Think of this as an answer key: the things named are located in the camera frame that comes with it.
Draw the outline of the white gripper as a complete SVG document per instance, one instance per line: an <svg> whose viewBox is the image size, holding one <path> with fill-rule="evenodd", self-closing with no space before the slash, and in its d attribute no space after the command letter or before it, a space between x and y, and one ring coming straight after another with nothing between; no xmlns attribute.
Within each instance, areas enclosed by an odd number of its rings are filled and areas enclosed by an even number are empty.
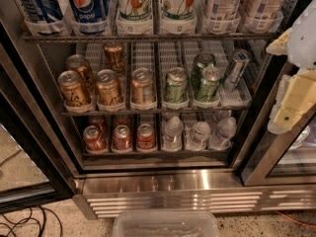
<svg viewBox="0 0 316 237"><path fill-rule="evenodd" d="M266 52L287 55L287 42L291 28L270 43ZM286 133L316 104L316 71L300 68L293 75L283 75L276 92L276 103L270 113L268 131Z"/></svg>

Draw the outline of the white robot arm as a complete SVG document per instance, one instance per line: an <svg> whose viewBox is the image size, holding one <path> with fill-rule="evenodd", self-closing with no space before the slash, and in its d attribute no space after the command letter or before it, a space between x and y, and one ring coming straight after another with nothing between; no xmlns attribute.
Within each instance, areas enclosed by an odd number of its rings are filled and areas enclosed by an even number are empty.
<svg viewBox="0 0 316 237"><path fill-rule="evenodd" d="M284 76L276 93L268 131L286 133L316 104L316 0L278 39L266 48L272 55L286 55L299 68L293 76Z"/></svg>

